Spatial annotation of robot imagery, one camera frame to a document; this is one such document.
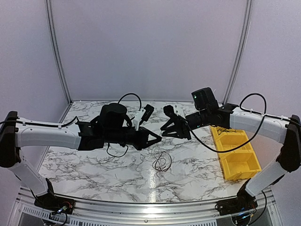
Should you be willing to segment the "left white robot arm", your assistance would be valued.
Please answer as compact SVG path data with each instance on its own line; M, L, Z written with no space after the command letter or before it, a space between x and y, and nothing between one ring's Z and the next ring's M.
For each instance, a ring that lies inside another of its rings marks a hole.
M103 148L104 144L118 144L122 147L131 145L140 151L162 140L161 136L141 126L153 110L152 106L146 105L130 119L124 105L111 103L104 105L100 114L89 122L74 118L66 124L29 121L11 111L1 122L0 166L13 172L48 209L54 210L60 202L54 195L51 182L33 168L21 153L21 148L57 146L93 151Z

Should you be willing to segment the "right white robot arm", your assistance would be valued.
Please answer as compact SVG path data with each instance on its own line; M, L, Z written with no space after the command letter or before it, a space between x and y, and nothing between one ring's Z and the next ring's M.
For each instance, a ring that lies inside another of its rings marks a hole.
M162 136L190 140L195 129L217 126L225 129L239 129L261 135L282 144L279 155L261 172L247 180L233 200L233 207L243 211L251 204L251 197L266 187L277 183L286 173L296 171L301 165L301 121L297 115L274 116L245 109L242 105L224 104L219 106L210 87L192 92L195 113L185 115L175 105L164 106L169 120L160 128Z

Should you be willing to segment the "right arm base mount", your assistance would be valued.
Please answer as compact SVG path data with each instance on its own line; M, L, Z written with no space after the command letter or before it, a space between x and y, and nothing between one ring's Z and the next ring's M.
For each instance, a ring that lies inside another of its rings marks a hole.
M242 186L235 198L228 198L220 200L216 203L215 209L221 216L228 214L235 214L252 210L258 207L257 201L254 196L251 196L247 191L246 187Z

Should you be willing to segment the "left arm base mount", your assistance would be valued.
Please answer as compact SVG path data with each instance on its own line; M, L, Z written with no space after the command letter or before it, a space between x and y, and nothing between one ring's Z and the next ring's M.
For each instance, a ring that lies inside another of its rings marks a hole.
M36 196L34 193L35 202L34 205L51 210L56 214L66 213L72 214L75 200L65 197L56 196L53 190L51 182L46 178L47 193L44 195Z

